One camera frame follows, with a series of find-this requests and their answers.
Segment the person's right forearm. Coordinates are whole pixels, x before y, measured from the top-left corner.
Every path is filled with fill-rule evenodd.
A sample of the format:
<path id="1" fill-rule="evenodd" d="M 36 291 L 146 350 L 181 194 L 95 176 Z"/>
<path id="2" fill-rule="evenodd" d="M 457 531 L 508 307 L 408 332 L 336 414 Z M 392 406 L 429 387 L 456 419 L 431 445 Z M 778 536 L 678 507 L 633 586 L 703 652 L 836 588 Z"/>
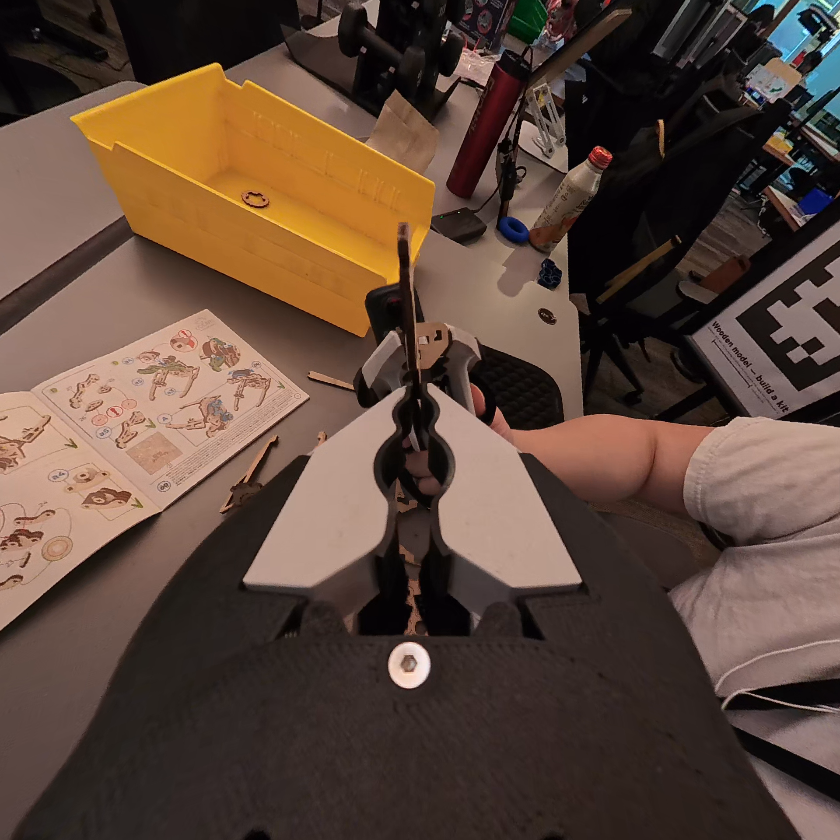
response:
<path id="1" fill-rule="evenodd" d="M 686 473 L 711 433 L 711 427 L 593 415 L 544 429 L 507 429 L 502 436 L 583 501 L 605 505 L 633 498 L 685 518 Z"/>

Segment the black and white tag sign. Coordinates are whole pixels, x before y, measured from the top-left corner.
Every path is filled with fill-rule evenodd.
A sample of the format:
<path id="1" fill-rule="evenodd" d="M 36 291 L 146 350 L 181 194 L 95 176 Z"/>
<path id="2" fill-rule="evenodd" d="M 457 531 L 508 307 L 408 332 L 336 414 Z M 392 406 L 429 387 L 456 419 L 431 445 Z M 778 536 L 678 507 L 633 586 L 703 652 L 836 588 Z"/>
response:
<path id="1" fill-rule="evenodd" d="M 735 416 L 838 426 L 839 233 L 814 238 L 686 337 Z"/>

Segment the long wooden model part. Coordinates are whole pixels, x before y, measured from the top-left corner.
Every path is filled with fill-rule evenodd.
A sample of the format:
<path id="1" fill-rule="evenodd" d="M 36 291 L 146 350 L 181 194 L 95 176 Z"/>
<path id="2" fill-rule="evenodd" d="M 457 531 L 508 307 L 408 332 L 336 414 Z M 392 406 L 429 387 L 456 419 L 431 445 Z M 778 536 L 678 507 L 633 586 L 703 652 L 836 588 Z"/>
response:
<path id="1" fill-rule="evenodd" d="M 398 286 L 402 308 L 402 336 L 406 356 L 406 387 L 410 396 L 412 430 L 408 434 L 413 450 L 424 451 L 421 418 L 421 377 L 418 368 L 417 320 L 411 260 L 412 230 L 409 223 L 397 225 Z"/>

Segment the green plastic bin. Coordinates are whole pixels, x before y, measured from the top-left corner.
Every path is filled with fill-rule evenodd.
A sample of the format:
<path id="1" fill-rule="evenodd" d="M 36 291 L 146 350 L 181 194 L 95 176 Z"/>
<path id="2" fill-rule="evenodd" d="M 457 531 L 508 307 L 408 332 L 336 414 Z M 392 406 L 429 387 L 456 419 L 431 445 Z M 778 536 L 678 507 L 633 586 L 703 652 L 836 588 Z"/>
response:
<path id="1" fill-rule="evenodd" d="M 524 44 L 530 45 L 542 33 L 548 17 L 543 1 L 517 1 L 507 32 Z"/>

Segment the black dumbbell rack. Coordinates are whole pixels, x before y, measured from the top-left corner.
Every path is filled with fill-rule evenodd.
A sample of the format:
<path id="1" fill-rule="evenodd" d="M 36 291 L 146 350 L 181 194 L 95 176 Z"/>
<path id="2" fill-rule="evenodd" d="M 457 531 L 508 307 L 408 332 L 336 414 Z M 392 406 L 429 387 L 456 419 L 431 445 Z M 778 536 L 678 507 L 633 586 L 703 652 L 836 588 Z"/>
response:
<path id="1" fill-rule="evenodd" d="M 466 44 L 464 34 L 448 26 L 465 10 L 464 1 L 380 1 L 371 25 L 362 3 L 347 3 L 338 44 L 356 59 L 352 99 L 377 117 L 397 92 L 433 123 L 452 93 L 439 91 L 438 79 L 453 76 Z"/>

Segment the white drink bottle red cap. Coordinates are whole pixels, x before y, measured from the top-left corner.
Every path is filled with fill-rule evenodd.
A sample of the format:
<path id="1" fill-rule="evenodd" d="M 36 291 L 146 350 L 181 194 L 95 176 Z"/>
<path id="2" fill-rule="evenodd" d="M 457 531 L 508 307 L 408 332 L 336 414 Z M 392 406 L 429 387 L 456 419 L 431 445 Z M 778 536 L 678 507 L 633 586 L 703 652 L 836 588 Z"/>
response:
<path id="1" fill-rule="evenodd" d="M 528 232 L 528 243 L 548 255 L 569 233 L 599 190 L 613 154 L 600 145 L 573 167 Z"/>

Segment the red metal bottle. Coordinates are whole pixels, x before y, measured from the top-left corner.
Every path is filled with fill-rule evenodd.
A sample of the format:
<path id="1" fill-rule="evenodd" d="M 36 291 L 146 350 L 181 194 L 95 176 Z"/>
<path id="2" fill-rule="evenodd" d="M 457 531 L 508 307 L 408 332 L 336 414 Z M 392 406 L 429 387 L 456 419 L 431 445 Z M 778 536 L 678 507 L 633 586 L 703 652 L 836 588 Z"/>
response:
<path id="1" fill-rule="evenodd" d="M 529 76 L 524 56 L 505 49 L 490 72 L 446 182 L 457 197 L 472 197 Z"/>

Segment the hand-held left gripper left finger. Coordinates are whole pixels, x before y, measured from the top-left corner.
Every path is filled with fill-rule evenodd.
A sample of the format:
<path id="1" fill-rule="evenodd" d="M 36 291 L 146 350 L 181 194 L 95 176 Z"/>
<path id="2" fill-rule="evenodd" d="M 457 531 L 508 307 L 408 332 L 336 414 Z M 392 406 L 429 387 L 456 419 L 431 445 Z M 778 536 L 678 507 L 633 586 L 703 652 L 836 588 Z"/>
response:
<path id="1" fill-rule="evenodd" d="M 375 558 L 392 539 L 395 514 L 376 457 L 402 454 L 395 411 L 407 387 L 366 410 L 315 448 L 245 573 L 254 592 L 297 595 L 360 610 L 378 591 Z"/>

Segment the yellow plastic bin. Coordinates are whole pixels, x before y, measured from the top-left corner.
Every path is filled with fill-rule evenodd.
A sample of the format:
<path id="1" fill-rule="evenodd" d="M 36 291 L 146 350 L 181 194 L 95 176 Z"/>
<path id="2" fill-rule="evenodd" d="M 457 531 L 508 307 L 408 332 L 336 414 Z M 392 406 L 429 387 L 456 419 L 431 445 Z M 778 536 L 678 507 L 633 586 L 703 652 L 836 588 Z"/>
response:
<path id="1" fill-rule="evenodd" d="M 364 336 L 364 300 L 411 260 L 435 184 L 218 64 L 72 118 L 135 234 Z M 267 209 L 241 200 L 266 193 Z"/>

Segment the illustrated instruction booklet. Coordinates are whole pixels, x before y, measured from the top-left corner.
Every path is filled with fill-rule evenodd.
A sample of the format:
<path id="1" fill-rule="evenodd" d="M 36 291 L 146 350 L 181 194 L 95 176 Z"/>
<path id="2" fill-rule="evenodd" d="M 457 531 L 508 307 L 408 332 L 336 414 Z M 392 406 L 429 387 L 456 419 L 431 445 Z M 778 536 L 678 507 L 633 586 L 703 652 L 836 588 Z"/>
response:
<path id="1" fill-rule="evenodd" d="M 1 401 L 1 628 L 307 393 L 200 311 Z"/>

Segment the brown paper bag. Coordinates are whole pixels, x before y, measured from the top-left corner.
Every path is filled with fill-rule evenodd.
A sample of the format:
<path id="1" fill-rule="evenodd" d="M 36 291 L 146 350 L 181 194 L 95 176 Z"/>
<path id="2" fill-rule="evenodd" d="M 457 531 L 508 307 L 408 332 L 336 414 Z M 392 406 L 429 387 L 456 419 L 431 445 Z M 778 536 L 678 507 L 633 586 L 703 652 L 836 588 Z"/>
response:
<path id="1" fill-rule="evenodd" d="M 394 90 L 365 145 L 424 175 L 438 149 L 439 131 Z"/>

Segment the black office chair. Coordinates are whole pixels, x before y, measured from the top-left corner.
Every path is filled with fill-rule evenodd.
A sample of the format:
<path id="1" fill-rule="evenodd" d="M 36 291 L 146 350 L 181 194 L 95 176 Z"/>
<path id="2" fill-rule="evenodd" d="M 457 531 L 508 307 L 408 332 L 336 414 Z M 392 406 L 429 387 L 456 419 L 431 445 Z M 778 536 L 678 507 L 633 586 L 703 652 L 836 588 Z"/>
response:
<path id="1" fill-rule="evenodd" d="M 724 77 L 701 84 L 669 119 L 640 129 L 616 154 L 595 199 L 568 235 L 570 292 L 582 294 L 581 351 L 588 354 L 583 395 L 603 356 L 631 386 L 644 386 L 624 355 L 656 334 L 639 299 L 671 278 L 678 263 L 722 208 L 748 163 L 791 116 L 785 98 L 760 108 L 731 99 Z"/>

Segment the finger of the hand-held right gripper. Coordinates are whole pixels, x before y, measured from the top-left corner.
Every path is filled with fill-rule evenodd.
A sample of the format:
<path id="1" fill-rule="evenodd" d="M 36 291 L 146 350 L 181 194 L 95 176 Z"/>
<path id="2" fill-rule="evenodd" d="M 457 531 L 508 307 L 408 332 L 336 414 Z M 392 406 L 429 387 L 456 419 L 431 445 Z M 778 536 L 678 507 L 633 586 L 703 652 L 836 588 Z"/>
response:
<path id="1" fill-rule="evenodd" d="M 376 404 L 404 386 L 404 343 L 397 330 L 386 334 L 356 375 L 359 404 Z"/>
<path id="2" fill-rule="evenodd" d="M 444 323 L 444 345 L 442 375 L 469 375 L 482 359 L 478 340 L 468 331 L 448 323 Z"/>

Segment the person's white shirt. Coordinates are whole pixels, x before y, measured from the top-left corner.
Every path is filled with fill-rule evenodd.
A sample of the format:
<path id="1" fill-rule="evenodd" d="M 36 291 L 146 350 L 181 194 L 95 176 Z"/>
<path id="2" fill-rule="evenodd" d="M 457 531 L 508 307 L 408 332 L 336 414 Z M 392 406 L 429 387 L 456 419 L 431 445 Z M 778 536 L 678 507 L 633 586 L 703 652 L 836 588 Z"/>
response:
<path id="1" fill-rule="evenodd" d="M 838 428 L 732 420 L 692 456 L 684 502 L 732 543 L 670 593 L 726 715 L 837 773 L 837 711 L 806 700 L 736 706 L 771 688 L 838 678 Z"/>

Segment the black quilted wrist rest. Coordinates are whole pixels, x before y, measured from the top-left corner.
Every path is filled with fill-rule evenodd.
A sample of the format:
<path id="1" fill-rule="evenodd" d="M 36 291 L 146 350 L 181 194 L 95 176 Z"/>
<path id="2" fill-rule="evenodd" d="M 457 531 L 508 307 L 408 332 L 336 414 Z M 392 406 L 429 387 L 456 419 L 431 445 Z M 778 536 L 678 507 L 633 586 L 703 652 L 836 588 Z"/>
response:
<path id="1" fill-rule="evenodd" d="M 518 431 L 534 431 L 561 424 L 564 406 L 560 388 L 549 373 L 509 353 L 481 344 L 480 361 L 469 379 Z"/>

